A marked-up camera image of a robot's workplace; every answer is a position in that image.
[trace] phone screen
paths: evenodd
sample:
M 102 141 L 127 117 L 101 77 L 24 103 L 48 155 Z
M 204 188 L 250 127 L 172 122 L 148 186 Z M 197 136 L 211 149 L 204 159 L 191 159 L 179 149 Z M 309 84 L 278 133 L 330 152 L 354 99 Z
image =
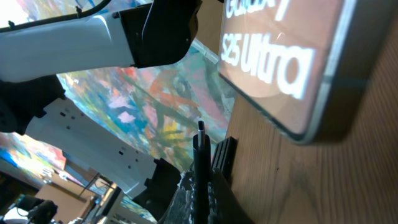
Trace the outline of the phone screen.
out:
M 344 0 L 226 0 L 220 74 L 294 134 L 311 118 Z

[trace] robotic arm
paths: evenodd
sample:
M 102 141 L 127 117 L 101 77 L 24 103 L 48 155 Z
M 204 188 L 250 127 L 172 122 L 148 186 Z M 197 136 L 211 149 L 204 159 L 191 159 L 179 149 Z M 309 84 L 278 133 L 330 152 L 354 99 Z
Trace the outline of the robotic arm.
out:
M 85 116 L 54 74 L 175 63 L 196 36 L 200 4 L 155 0 L 120 12 L 0 29 L 0 132 L 27 134 L 83 159 L 160 219 L 180 181 L 178 169 Z

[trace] wooden table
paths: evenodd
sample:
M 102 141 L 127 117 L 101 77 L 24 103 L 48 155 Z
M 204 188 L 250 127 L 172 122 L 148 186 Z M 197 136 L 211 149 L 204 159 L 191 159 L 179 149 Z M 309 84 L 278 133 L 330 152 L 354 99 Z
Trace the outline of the wooden table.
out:
M 218 52 L 222 4 L 204 0 L 198 38 Z M 398 22 L 349 136 L 289 143 L 238 96 L 232 190 L 256 223 L 398 223 Z

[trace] smartphone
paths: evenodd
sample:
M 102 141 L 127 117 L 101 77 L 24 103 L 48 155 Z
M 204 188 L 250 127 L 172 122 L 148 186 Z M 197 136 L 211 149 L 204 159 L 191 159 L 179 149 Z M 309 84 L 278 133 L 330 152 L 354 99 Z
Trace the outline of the smartphone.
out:
M 220 76 L 282 134 L 349 131 L 396 0 L 225 0 Z

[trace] phone frame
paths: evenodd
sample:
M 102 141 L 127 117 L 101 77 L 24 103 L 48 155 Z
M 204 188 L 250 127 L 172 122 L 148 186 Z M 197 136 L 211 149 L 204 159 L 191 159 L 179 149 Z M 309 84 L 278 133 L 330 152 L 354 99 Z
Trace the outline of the phone frame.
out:
M 342 140 L 352 127 L 363 93 L 369 83 L 377 55 L 397 8 L 396 0 L 344 0 L 340 18 L 324 65 L 312 106 L 312 115 L 302 134 L 289 131 L 250 96 L 220 73 L 282 135 L 296 144 Z M 221 29 L 220 47 L 223 37 Z

